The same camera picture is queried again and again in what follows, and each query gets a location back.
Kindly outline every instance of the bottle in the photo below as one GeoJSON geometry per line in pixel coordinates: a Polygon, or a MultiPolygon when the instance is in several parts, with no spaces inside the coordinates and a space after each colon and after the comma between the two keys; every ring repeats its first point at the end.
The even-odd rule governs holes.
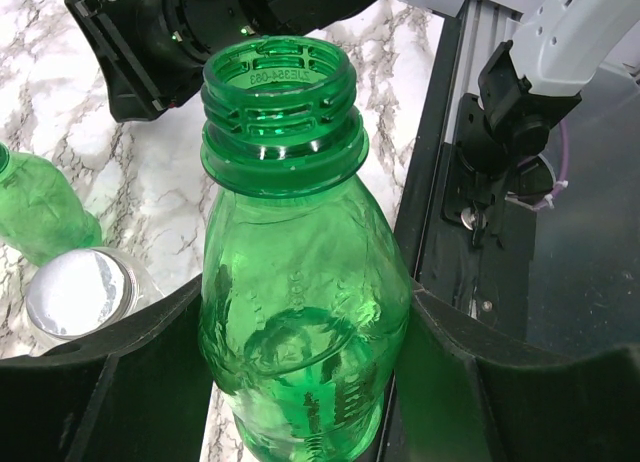
{"type": "Polygon", "coordinates": [[[0,240],[41,266],[69,250],[101,245],[102,231],[51,162],[0,143],[0,240]]]}
{"type": "Polygon", "coordinates": [[[162,292],[129,254],[75,249],[38,269],[25,294],[27,322],[44,349],[90,334],[157,302],[162,292]]]}
{"type": "Polygon", "coordinates": [[[380,422],[410,277],[356,175],[369,142],[347,55],[304,37],[211,58],[199,341],[263,462],[354,460],[380,422]]]}

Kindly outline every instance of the white plastic casing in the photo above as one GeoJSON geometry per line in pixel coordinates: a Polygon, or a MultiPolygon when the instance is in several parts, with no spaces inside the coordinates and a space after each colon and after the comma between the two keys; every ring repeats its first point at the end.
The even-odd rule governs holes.
{"type": "Polygon", "coordinates": [[[576,95],[640,20],[640,0],[545,0],[513,35],[511,60],[530,93],[576,95]]]}

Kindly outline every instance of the marble surface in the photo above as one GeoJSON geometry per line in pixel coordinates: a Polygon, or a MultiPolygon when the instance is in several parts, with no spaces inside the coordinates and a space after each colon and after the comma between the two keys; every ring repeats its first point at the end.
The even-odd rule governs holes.
{"type": "MultiPolygon", "coordinates": [[[[381,0],[314,37],[355,65],[357,106],[371,138],[360,177],[393,225],[442,19],[381,0]]],[[[0,139],[52,160],[123,249],[170,293],[202,267],[217,188],[200,166],[202,103],[195,97],[151,123],[116,124],[98,64],[63,0],[0,0],[0,139]]],[[[41,353],[25,325],[34,268],[0,246],[0,357],[41,353]]],[[[212,393],[202,461],[251,462],[231,412],[212,393]]]]}

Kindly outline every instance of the silver lid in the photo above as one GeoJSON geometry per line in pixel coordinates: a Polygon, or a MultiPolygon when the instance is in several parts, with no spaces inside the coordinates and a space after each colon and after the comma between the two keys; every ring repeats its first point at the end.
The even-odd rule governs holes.
{"type": "Polygon", "coordinates": [[[118,261],[96,249],[77,249],[41,267],[25,297],[33,325],[74,339],[122,318],[131,280],[118,261]]]}

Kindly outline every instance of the green bottle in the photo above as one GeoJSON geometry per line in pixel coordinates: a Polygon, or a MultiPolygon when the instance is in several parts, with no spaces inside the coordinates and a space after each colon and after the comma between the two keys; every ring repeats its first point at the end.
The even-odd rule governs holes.
{"type": "Polygon", "coordinates": [[[102,232],[51,162],[0,143],[0,241],[41,266],[69,250],[100,246],[102,232]]]}
{"type": "Polygon", "coordinates": [[[410,278],[356,171],[369,143],[346,54],[254,39],[204,69],[202,161],[221,189],[200,348],[261,461],[349,461],[371,443],[410,278]]]}

